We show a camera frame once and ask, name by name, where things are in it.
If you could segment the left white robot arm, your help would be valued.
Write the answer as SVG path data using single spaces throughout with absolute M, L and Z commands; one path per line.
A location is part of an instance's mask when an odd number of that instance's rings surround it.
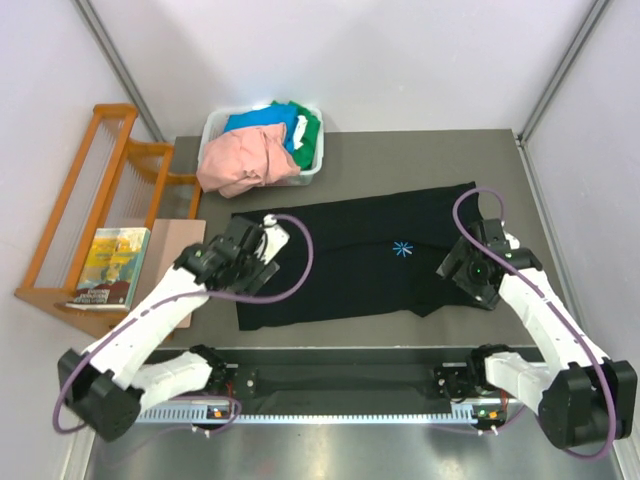
M 254 297 L 277 271 L 275 256 L 289 234 L 272 215 L 254 223 L 233 218 L 209 243 L 183 249 L 158 284 L 107 335 L 83 352 L 58 360 L 60 393 L 54 410 L 68 408 L 106 442 L 125 434 L 140 413 L 189 390 L 216 396 L 225 370 L 198 353 L 142 370 L 153 351 L 211 293 Z

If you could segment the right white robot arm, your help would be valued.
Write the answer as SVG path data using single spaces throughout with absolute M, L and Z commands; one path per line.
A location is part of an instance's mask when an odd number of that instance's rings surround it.
M 487 396 L 503 390 L 534 412 L 559 449 L 631 435 L 638 376 L 591 341 L 553 291 L 533 252 L 507 235 L 500 220 L 471 223 L 445 257 L 438 275 L 479 307 L 507 304 L 534 340 L 537 367 L 514 348 L 483 345 L 466 359 L 467 384 Z

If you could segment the black t-shirt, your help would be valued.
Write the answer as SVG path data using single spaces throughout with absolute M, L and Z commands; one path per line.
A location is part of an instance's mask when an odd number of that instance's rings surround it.
M 409 311 L 425 317 L 444 306 L 474 306 L 474 300 L 437 269 L 460 238 L 455 223 L 482 218 L 478 197 L 456 207 L 475 183 L 328 203 L 273 209 L 292 215 L 309 230 L 314 256 L 300 230 L 277 254 L 279 269 L 260 289 L 272 296 L 305 283 L 277 303 L 236 306 L 243 331 L 297 323 Z

